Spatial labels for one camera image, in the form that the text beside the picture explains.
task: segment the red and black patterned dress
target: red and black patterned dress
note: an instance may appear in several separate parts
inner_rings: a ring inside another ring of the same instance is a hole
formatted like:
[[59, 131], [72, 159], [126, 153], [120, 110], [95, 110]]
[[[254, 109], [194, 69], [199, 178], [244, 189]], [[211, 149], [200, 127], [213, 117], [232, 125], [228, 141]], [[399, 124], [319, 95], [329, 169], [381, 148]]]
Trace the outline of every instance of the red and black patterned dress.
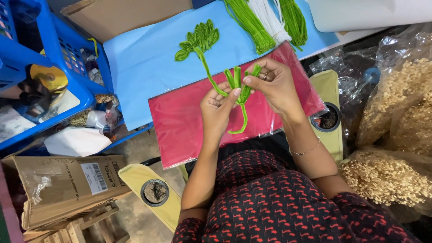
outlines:
[[420, 241], [358, 195], [329, 200], [278, 156], [247, 150], [218, 162], [206, 222], [183, 220], [172, 242]]

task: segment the woman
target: woman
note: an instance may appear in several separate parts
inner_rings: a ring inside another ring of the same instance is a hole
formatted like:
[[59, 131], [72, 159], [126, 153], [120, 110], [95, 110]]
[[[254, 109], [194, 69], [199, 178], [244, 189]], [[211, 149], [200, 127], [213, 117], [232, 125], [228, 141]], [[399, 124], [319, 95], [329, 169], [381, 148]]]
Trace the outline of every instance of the woman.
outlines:
[[243, 81], [280, 115], [292, 157], [264, 146], [218, 162], [240, 88], [219, 84], [226, 98], [210, 90], [201, 102], [203, 145], [183, 192], [173, 242], [420, 242], [338, 175], [303, 112], [290, 69], [267, 58], [256, 64], [262, 67], [259, 78]]

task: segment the gold bracelet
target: gold bracelet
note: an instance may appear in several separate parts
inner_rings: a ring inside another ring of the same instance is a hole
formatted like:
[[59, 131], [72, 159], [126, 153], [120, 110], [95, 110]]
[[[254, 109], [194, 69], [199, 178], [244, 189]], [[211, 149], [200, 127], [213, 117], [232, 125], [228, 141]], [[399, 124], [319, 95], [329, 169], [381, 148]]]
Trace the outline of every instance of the gold bracelet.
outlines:
[[316, 147], [314, 147], [313, 149], [309, 150], [306, 153], [296, 153], [294, 151], [291, 151], [291, 153], [292, 153], [291, 156], [300, 156], [300, 155], [303, 155], [303, 154], [307, 154], [307, 153], [311, 152], [312, 150], [316, 149], [320, 145], [320, 143], [321, 143], [320, 137], [317, 137], [317, 138], [318, 138], [318, 145]]

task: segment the mesh circle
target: mesh circle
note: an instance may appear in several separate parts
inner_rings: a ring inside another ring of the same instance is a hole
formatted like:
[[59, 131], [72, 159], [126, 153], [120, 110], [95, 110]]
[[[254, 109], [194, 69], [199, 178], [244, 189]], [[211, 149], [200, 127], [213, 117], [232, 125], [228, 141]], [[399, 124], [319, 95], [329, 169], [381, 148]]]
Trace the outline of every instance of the mesh circle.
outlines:
[[165, 182], [152, 179], [141, 187], [142, 200], [151, 207], [161, 206], [169, 196], [169, 189]]

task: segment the fingernail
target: fingernail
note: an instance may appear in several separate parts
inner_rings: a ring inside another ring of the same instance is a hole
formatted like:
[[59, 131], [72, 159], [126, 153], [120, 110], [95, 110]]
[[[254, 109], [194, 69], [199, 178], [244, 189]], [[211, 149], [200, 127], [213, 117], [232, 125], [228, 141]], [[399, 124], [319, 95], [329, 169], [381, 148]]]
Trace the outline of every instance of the fingernail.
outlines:
[[240, 95], [240, 92], [241, 92], [241, 89], [240, 89], [240, 88], [237, 88], [237, 89], [234, 90], [234, 95], [235, 95], [235, 96], [239, 96], [239, 95]]
[[244, 82], [245, 84], [250, 84], [250, 83], [251, 83], [251, 78], [249, 78], [249, 77], [245, 77], [245, 78], [243, 79], [243, 82]]

